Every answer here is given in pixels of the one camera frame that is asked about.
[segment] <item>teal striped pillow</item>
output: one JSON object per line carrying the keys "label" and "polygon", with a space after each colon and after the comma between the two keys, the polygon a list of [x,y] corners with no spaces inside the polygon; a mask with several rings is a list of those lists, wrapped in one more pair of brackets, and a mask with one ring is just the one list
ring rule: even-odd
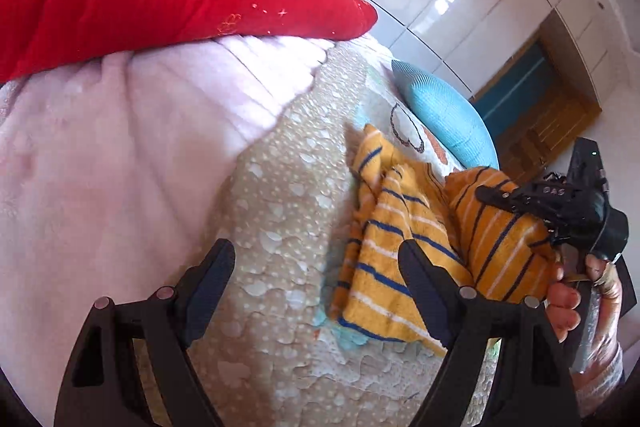
{"label": "teal striped pillow", "polygon": [[498,155],[482,118],[453,87],[407,62],[393,60],[396,86],[415,116],[467,169],[499,169]]}

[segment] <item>screw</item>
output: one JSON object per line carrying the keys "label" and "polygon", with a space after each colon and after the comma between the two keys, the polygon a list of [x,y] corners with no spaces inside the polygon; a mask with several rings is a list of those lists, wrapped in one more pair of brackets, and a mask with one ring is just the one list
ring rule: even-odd
{"label": "screw", "polygon": [[98,310],[103,310],[109,305],[110,302],[111,302],[110,298],[100,297],[99,299],[95,299],[94,306]]}
{"label": "screw", "polygon": [[171,286],[162,286],[157,292],[156,297],[158,297],[161,301],[165,301],[174,296],[174,289]]}
{"label": "screw", "polygon": [[533,308],[533,309],[536,309],[538,306],[540,306],[540,301],[538,299],[536,299],[533,295],[527,295],[524,298],[524,303],[529,308]]}
{"label": "screw", "polygon": [[472,300],[478,297],[478,292],[475,288],[471,288],[471,286],[462,286],[462,288],[460,288],[460,296],[463,299]]}

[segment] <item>yellow striped clothing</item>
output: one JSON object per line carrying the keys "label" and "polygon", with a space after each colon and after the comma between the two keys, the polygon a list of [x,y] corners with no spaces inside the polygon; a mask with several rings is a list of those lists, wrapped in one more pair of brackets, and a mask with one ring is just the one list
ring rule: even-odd
{"label": "yellow striped clothing", "polygon": [[405,158],[380,131],[365,127],[353,162],[360,179],[358,208],[332,302],[345,327],[382,340],[431,338],[398,269],[398,249],[415,239],[431,262],[458,285],[492,299],[543,298],[556,259],[541,220],[515,216],[476,200],[479,185],[513,190],[500,171],[475,168],[443,184],[430,164]]}

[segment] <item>blue pillow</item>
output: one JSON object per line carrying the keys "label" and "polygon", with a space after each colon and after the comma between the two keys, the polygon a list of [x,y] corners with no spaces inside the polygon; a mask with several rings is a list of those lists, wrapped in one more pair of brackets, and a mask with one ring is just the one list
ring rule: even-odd
{"label": "blue pillow", "polygon": [[467,169],[498,169],[498,155],[482,118],[444,80],[407,62],[391,62],[396,86],[415,116]]}

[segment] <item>blue panel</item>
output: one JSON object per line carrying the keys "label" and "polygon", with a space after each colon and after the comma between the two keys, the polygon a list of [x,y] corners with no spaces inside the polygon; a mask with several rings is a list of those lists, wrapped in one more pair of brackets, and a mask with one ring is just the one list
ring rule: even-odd
{"label": "blue panel", "polygon": [[493,140],[542,99],[553,78],[554,70],[536,43],[474,103]]}

